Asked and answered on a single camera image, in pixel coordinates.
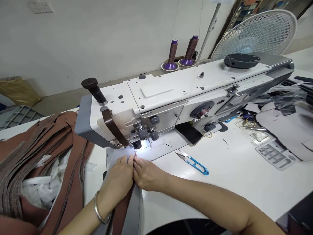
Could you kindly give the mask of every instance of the plastic bin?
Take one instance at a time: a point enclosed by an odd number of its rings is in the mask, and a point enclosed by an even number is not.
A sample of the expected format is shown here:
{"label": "plastic bin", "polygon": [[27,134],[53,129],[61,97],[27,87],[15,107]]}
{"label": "plastic bin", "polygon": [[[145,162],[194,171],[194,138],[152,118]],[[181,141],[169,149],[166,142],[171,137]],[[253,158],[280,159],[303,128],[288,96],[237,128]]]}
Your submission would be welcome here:
{"label": "plastic bin", "polygon": [[24,105],[5,109],[0,111],[0,130],[38,120],[43,117],[42,114]]}

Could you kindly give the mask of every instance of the yellow bag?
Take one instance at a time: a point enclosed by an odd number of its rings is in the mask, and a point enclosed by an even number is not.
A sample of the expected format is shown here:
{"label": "yellow bag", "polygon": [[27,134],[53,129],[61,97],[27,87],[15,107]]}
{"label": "yellow bag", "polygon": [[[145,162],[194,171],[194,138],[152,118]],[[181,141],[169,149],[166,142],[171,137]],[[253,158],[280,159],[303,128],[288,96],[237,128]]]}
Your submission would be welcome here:
{"label": "yellow bag", "polygon": [[16,105],[32,107],[40,101],[40,97],[21,77],[0,79],[0,94],[9,97]]}

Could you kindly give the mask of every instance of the work table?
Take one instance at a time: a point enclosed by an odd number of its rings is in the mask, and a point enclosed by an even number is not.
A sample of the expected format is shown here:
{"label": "work table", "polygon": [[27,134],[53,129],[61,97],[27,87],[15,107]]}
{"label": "work table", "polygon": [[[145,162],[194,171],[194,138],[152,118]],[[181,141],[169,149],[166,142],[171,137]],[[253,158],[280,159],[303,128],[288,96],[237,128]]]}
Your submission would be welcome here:
{"label": "work table", "polygon": [[[226,123],[229,128],[226,132],[215,132],[212,138],[204,137],[195,146],[181,148],[209,170],[208,176],[182,161],[175,151],[153,163],[170,174],[233,191],[276,221],[313,190],[310,180],[313,178],[313,161],[298,162],[284,171],[277,170],[256,152],[254,139],[235,124],[238,121]],[[0,131],[0,139],[24,132],[35,122]],[[86,172],[85,204],[102,184],[107,169],[106,150],[95,145],[88,162],[97,166]],[[143,190],[142,196],[142,234],[172,221],[205,218],[197,210],[165,194]]]}

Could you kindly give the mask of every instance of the blue-handled scissors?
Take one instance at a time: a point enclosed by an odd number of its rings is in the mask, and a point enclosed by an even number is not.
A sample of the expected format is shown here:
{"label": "blue-handled scissors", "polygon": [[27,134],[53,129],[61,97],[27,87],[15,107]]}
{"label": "blue-handled scissors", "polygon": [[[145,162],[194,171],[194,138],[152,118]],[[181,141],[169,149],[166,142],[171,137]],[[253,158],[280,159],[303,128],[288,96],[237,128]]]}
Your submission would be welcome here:
{"label": "blue-handled scissors", "polygon": [[[204,174],[204,175],[209,175],[209,171],[208,171],[208,169],[207,168],[205,168],[203,165],[201,165],[200,163],[198,163],[196,160],[194,160],[190,155],[188,155],[187,153],[185,153],[184,151],[182,151],[182,150],[180,150],[180,149],[178,149],[181,153],[182,153],[182,155],[181,154],[179,154],[179,153],[176,153],[181,159],[183,159],[185,162],[187,162],[188,164],[190,164],[190,165],[192,165],[194,168],[196,168],[198,171],[200,171],[202,174]],[[194,161],[194,163],[192,164],[190,161],[188,161],[186,158],[189,158],[189,159],[191,159],[192,161]],[[199,169],[198,167],[197,167],[197,164],[199,165],[199,166],[201,166],[203,169],[204,169],[204,171],[202,171],[201,169]]]}

